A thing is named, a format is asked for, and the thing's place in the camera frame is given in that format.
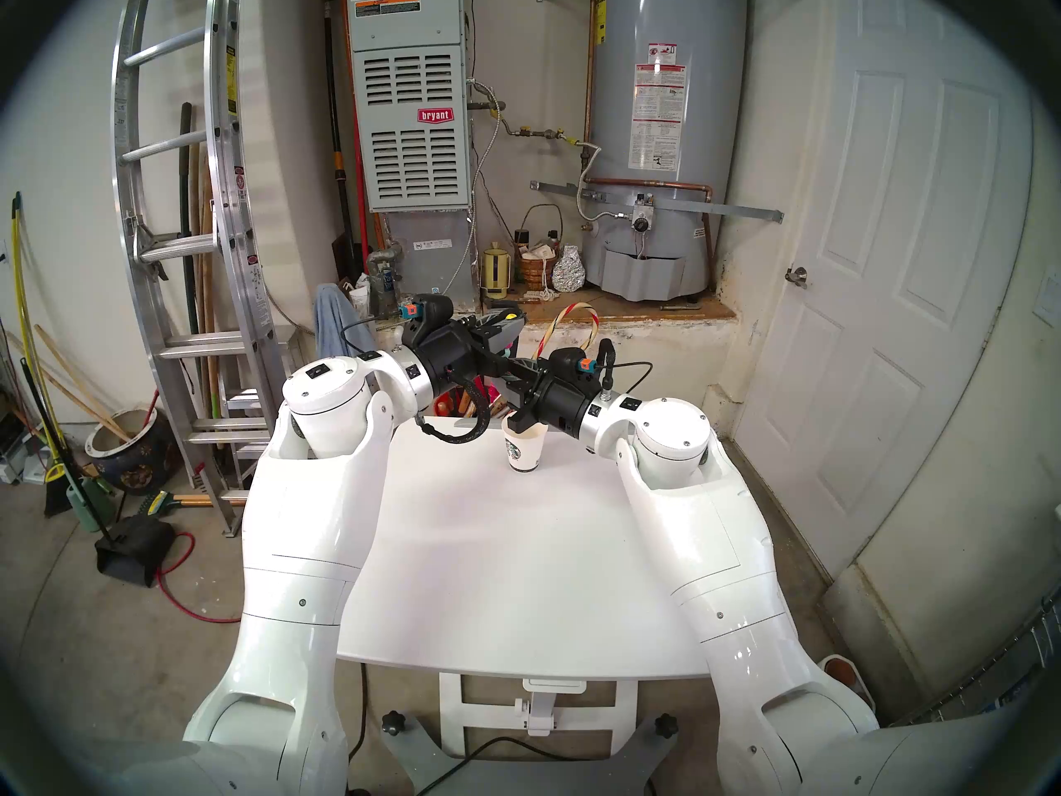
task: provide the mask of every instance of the white door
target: white door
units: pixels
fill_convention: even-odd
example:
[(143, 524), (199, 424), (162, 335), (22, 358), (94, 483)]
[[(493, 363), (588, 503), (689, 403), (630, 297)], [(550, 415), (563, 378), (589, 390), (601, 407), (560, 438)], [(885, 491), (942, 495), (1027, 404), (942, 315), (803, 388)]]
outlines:
[(785, 284), (736, 430), (833, 576), (972, 376), (1031, 173), (1028, 91), (978, 36), (926, 0), (836, 7), (833, 101), (793, 261), (806, 288)]

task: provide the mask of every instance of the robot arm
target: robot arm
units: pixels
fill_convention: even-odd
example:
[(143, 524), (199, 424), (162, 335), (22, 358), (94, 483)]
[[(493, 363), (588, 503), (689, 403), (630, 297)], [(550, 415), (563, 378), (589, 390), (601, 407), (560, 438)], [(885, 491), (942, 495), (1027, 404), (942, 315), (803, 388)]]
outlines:
[[(608, 340), (596, 360), (579, 348), (515, 358), (525, 322), (515, 306), (453, 319), (448, 299), (424, 296), (405, 311), (394, 351), (323, 360), (284, 385), (244, 513), (244, 608), (231, 663), (185, 742), (136, 764), (116, 761), (124, 786), (111, 771), (102, 777), (109, 792), (345, 791), (347, 742), (333, 693), (338, 625), (376, 535), (390, 438), (414, 417), (452, 444), (481, 435), (486, 410), (456, 437), (420, 418), (452, 387), (474, 390), (476, 376), (518, 409), (516, 432), (545, 422), (616, 463), (645, 551), (713, 677), (727, 793), (792, 794), (852, 771), (872, 782), (901, 757), (900, 745), (927, 746), (907, 734), (935, 726), (876, 730), (869, 707), (803, 651), (765, 520), (697, 406), (615, 394)], [(934, 746), (953, 738), (974, 752), (997, 725), (939, 733)], [(938, 767), (929, 755), (903, 769)], [(857, 772), (842, 790), (862, 792)]]

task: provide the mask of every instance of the white table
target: white table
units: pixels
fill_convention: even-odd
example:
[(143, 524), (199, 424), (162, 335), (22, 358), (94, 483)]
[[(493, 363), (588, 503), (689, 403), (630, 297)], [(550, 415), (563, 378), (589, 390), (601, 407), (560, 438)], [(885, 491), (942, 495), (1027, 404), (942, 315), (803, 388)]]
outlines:
[[(413, 422), (390, 445), (376, 541), (343, 613), (338, 656), (439, 672), (451, 755), (464, 754), (466, 726), (529, 724), (543, 734), (550, 722), (611, 729), (614, 751), (633, 730), (639, 679), (708, 675), (641, 552), (613, 463), (551, 432), (538, 469), (518, 473), (500, 428), (445, 445)], [(522, 717), (519, 702), (465, 704), (459, 674), (522, 678), (533, 702)], [(556, 692), (588, 680), (615, 680), (615, 707), (554, 712)]]

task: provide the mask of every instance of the light switch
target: light switch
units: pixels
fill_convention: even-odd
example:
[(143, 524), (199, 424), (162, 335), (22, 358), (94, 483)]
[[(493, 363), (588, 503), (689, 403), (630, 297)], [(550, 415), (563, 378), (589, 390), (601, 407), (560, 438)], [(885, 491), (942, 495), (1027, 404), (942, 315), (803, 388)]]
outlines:
[(1036, 307), (1031, 309), (1039, 318), (1056, 328), (1061, 323), (1061, 267), (1050, 265), (1039, 288)]

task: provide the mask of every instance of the black knob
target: black knob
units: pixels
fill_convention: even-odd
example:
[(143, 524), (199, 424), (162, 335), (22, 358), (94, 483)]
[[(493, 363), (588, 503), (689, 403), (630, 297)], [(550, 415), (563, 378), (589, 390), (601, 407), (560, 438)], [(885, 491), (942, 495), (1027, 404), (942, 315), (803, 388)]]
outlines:
[(390, 736), (398, 736), (405, 729), (405, 716), (397, 710), (392, 710), (383, 717), (383, 729)]
[(678, 732), (678, 720), (669, 713), (664, 713), (656, 720), (656, 736), (669, 739)]

